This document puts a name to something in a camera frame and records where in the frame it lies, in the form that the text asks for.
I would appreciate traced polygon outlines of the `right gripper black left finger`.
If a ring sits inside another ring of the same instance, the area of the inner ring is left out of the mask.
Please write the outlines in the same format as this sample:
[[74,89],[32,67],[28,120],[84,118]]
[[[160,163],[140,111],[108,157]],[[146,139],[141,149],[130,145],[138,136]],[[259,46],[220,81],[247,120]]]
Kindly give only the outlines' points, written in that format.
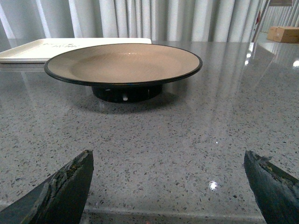
[[2,224],[78,224],[93,176],[85,150],[25,196],[0,212]]

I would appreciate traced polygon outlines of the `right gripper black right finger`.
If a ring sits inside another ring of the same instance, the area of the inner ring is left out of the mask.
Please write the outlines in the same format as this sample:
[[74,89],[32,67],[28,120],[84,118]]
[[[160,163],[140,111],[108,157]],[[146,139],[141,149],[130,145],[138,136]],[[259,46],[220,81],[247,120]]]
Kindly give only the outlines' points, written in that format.
[[299,180],[253,151],[245,152],[244,169],[266,223],[297,224]]

